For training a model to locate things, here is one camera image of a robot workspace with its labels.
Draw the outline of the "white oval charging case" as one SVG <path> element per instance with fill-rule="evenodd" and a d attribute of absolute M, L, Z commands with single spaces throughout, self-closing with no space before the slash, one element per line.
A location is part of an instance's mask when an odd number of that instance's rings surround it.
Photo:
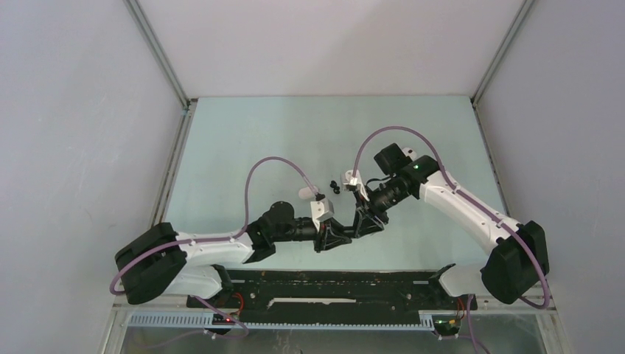
<path fill-rule="evenodd" d="M 316 186 L 303 187 L 298 191 L 298 197 L 302 200 L 315 199 L 317 193 L 318 193 L 318 188 Z"/>

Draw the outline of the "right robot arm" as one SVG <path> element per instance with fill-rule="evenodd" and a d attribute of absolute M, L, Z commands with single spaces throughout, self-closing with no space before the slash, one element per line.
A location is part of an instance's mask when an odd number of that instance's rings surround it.
<path fill-rule="evenodd" d="M 459 296 L 484 292 L 511 305 L 548 274 L 545 231 L 538 223 L 520 223 L 483 204 L 444 174 L 430 156 L 417 156 L 411 149 L 391 144 L 374 160 L 388 177 L 377 189 L 369 189 L 354 170 L 342 177 L 374 221 L 387 224 L 386 212 L 414 197 L 455 221 L 488 257 L 485 265 L 452 264 L 440 270 L 428 289 L 437 308 L 448 308 Z"/>

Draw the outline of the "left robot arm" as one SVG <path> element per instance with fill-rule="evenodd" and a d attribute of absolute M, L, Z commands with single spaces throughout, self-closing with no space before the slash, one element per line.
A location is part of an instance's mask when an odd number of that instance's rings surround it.
<path fill-rule="evenodd" d="M 190 234 L 176 232 L 169 222 L 152 226 L 119 250 L 114 259 L 131 305 L 150 302 L 161 295 L 189 295 L 224 307 L 233 297 L 225 267 L 260 262 L 276 253 L 280 242 L 311 241 L 316 252 L 349 244 L 351 226 L 324 219 L 326 204 L 312 203 L 312 216 L 295 216 L 294 208 L 278 201 L 244 232 Z"/>

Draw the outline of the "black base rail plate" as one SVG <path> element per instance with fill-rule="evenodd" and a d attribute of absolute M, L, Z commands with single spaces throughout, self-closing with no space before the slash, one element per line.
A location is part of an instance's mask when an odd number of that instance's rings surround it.
<path fill-rule="evenodd" d="M 415 319 L 429 311 L 477 309 L 450 296 L 434 271 L 226 270 L 227 286 L 207 299 L 240 319 Z"/>

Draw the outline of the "aluminium frame rail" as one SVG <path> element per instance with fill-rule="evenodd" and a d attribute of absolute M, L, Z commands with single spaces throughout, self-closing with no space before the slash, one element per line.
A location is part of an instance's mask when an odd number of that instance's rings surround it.
<path fill-rule="evenodd" d="M 433 316 L 477 310 L 476 299 L 450 296 L 420 273 L 321 272 L 311 278 L 278 272 L 269 278 L 242 273 L 205 306 L 193 296 L 164 295 L 140 305 L 124 296 L 114 310 L 126 310 L 139 327 L 232 328 L 402 328 L 434 326 Z"/>

